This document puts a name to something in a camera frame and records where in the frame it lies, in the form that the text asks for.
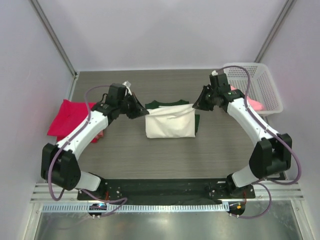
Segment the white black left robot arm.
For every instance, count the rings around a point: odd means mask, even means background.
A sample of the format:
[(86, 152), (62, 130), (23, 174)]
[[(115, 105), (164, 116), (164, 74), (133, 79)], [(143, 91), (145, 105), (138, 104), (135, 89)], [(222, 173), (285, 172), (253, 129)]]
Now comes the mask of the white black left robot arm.
[(59, 201), (53, 191), (53, 185), (62, 191), (80, 190), (91, 199), (102, 199), (107, 191), (107, 181), (90, 172), (82, 171), (78, 160), (80, 155), (94, 139), (105, 130), (119, 115), (136, 119), (149, 114), (130, 89), (128, 81), (113, 83), (102, 99), (89, 106), (87, 116), (65, 138), (56, 144), (48, 143), (42, 149), (41, 177), (48, 182), (49, 193), (53, 200)]

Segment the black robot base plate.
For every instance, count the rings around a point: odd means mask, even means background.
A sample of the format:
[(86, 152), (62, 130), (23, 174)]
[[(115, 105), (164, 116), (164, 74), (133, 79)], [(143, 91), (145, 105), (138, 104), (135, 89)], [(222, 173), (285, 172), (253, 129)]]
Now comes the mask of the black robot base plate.
[(133, 204), (142, 201), (182, 201), (254, 199), (251, 184), (240, 188), (229, 185), (226, 178), (171, 178), (171, 179), (102, 179), (95, 191), (90, 194), (104, 200), (115, 201), (127, 198)]

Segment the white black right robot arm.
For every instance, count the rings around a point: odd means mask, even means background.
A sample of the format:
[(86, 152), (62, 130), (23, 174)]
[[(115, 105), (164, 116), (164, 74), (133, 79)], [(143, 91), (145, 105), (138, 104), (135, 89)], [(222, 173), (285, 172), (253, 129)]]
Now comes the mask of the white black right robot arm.
[(215, 106), (223, 109), (240, 124), (254, 145), (248, 165), (225, 179), (226, 194), (236, 198), (252, 183), (291, 167), (292, 138), (269, 128), (245, 100), (245, 95), (231, 89), (225, 73), (213, 71), (209, 79), (210, 83), (203, 87), (192, 107), (202, 111), (213, 111)]

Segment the white and green t shirt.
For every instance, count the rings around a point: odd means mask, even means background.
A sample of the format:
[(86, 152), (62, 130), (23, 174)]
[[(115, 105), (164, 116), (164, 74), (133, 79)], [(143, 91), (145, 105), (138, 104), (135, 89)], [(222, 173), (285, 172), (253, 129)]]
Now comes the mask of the white and green t shirt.
[(200, 115), (187, 100), (145, 104), (145, 134), (149, 139), (194, 138), (197, 135)]

